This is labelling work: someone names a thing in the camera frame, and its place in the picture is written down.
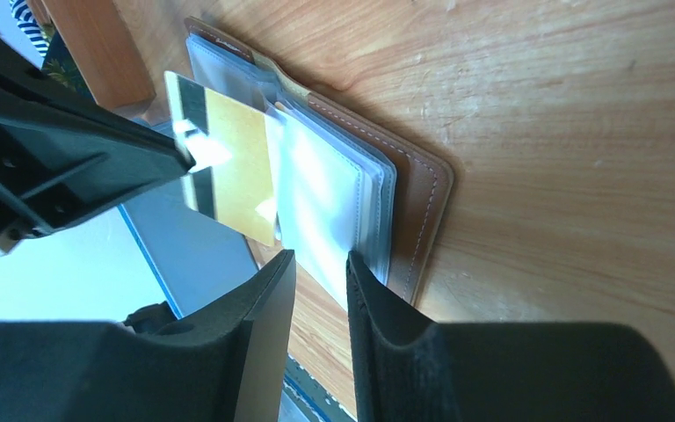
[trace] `brown leather cover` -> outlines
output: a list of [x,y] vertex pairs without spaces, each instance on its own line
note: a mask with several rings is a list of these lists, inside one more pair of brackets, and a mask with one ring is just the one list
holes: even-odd
[[451,166],[388,130],[298,84],[272,59],[199,19],[185,20],[189,33],[247,62],[275,71],[284,88],[326,119],[373,145],[397,168],[392,259],[387,286],[413,303],[454,182]]

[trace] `gold card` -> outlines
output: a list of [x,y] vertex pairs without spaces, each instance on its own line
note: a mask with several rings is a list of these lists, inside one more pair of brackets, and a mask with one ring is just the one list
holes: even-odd
[[172,127],[198,162],[188,206],[266,245],[275,238],[268,127],[272,117],[173,72],[164,74]]

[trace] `striped fabric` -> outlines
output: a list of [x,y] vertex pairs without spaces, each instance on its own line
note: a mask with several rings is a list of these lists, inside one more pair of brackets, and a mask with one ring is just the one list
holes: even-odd
[[17,26],[30,39],[41,56],[45,57],[48,43],[37,24],[32,11],[27,7],[26,0],[9,0],[11,15],[17,20]]

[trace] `wallet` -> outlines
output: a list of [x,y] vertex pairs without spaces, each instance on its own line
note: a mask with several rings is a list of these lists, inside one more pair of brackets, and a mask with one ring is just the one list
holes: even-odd
[[344,307],[350,249],[412,303],[454,180],[448,163],[298,84],[225,32],[196,18],[185,24],[195,81],[263,112],[266,132],[285,132],[266,136],[285,143],[266,148],[282,245]]

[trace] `wooden table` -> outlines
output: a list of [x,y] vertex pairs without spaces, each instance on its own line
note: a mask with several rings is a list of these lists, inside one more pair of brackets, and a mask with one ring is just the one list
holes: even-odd
[[[675,0],[115,1],[151,120],[192,15],[448,158],[426,315],[630,324],[675,376]],[[346,327],[300,273],[289,350],[355,413]]]

